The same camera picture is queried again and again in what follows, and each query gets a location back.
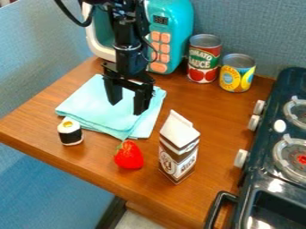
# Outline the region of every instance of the toy strawberry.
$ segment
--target toy strawberry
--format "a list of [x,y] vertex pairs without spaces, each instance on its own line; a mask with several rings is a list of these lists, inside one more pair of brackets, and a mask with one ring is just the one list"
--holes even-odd
[[126,169],[140,169],[143,167],[143,156],[138,146],[131,140],[125,140],[114,156],[115,163]]

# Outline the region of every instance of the stove knob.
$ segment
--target stove knob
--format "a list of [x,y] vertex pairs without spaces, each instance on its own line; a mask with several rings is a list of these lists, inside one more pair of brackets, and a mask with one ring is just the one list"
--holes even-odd
[[243,165],[248,155],[249,152],[247,150],[239,149],[236,158],[234,159],[234,166],[237,168],[243,168]]
[[251,131],[255,131],[257,126],[259,125],[260,117],[258,115],[252,115],[249,120],[248,129]]
[[260,115],[265,107],[266,102],[262,100],[257,100],[256,105],[254,107],[253,113],[255,115]]
[[274,122],[273,128],[276,132],[284,132],[287,128],[284,120],[278,119]]

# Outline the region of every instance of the milk carton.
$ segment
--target milk carton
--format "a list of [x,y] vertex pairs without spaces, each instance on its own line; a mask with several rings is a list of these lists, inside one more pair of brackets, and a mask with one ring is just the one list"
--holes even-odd
[[159,170],[175,184],[194,171],[200,133],[174,110],[166,119],[159,137]]

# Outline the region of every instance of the wooden table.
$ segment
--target wooden table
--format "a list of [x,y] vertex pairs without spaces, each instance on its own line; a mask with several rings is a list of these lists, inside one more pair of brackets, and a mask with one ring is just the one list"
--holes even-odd
[[[266,99],[272,80],[255,77],[246,93],[229,93],[218,82],[189,82],[181,70],[167,76],[152,74],[167,91],[156,126],[148,140],[137,140],[145,159],[139,171],[119,169],[113,154],[119,140],[84,131],[82,144],[65,147],[56,126],[62,117],[55,108],[96,73],[100,59],[92,57],[41,91],[0,121],[0,140],[128,200],[128,207],[173,228],[201,228],[209,206],[221,191],[237,192],[240,170],[233,167],[239,148],[250,148],[253,132],[247,123],[258,99]],[[195,173],[175,186],[158,171],[159,130],[170,109],[200,131]]]

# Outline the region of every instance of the toy microwave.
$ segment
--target toy microwave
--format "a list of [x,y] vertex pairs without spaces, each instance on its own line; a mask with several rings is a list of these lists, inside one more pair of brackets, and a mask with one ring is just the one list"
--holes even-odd
[[[157,50],[157,60],[149,63],[151,72],[168,74],[180,64],[187,49],[188,39],[193,31],[193,8],[189,0],[146,1],[150,22],[148,37]],[[90,5],[83,5],[83,15],[87,17]],[[86,28],[86,38],[90,50],[98,57],[115,62],[113,49],[114,32],[106,12],[96,10],[93,23]],[[149,58],[156,53],[149,48]]]

